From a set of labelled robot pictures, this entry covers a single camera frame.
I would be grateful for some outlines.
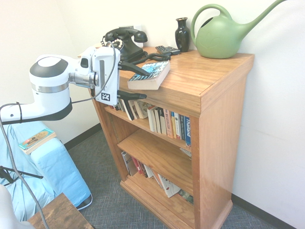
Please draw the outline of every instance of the watering can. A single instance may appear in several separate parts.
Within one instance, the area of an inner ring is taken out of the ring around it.
[[[191,37],[201,56],[215,59],[225,59],[234,56],[243,38],[278,4],[286,0],[276,0],[254,21],[247,24],[235,22],[229,12],[217,4],[209,4],[200,8],[191,24]],[[208,19],[199,29],[195,38],[195,22],[199,14],[206,9],[217,9],[220,14]]]

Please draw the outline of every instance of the rotary telephone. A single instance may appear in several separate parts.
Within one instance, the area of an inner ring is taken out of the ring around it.
[[[133,41],[138,43],[147,42],[147,35],[143,31],[135,30],[131,28],[118,28],[109,31],[103,37],[106,42],[110,41],[113,43],[114,47],[121,52],[121,61],[126,61],[132,64],[139,64],[148,59],[153,59],[156,61],[166,61],[170,60],[171,57],[168,55],[161,55],[158,53],[151,53],[148,55],[147,52],[143,51],[142,48],[138,47]]]

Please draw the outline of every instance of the light blue fabric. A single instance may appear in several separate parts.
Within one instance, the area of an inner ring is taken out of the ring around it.
[[[18,144],[46,128],[42,122],[6,125],[5,130],[13,151],[16,167],[20,171],[44,176],[37,179],[23,175],[39,203],[44,207],[60,193],[64,193],[74,206],[79,206],[90,196],[90,190],[81,177],[69,153],[58,138],[53,138],[30,155],[22,152]],[[0,166],[12,168],[9,152],[0,133]],[[0,184],[7,181],[0,178]],[[8,185],[13,198],[15,214],[20,221],[28,220],[37,212],[30,194],[20,180]]]

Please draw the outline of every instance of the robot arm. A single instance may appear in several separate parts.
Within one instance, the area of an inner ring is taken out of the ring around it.
[[[2,108],[0,115],[3,124],[63,119],[72,110],[70,83],[91,88],[97,94],[108,80],[102,92],[95,98],[107,105],[116,105],[118,96],[125,96],[125,100],[145,98],[143,94],[134,94],[128,98],[128,94],[119,92],[119,68],[140,74],[147,72],[135,65],[121,62],[120,51],[117,49],[115,63],[113,60],[114,53],[110,47],[89,47],[80,60],[60,55],[39,56],[30,68],[34,103]]]

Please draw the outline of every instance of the watering can handle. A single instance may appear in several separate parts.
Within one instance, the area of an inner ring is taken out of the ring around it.
[[[209,5],[206,5],[206,6],[201,7],[201,8],[196,12],[195,16],[193,17],[192,24],[191,24],[191,37],[192,37],[192,40],[193,40],[193,42],[194,42],[195,45],[196,45],[195,23],[196,23],[196,20],[197,20],[199,14],[201,14],[202,11],[204,11],[204,10],[206,10],[206,9],[217,9],[217,10],[220,11],[220,16],[223,16],[223,17],[232,19],[230,13],[229,13],[224,7],[222,7],[222,6],[220,6],[220,5],[217,5],[217,4],[209,4]]]

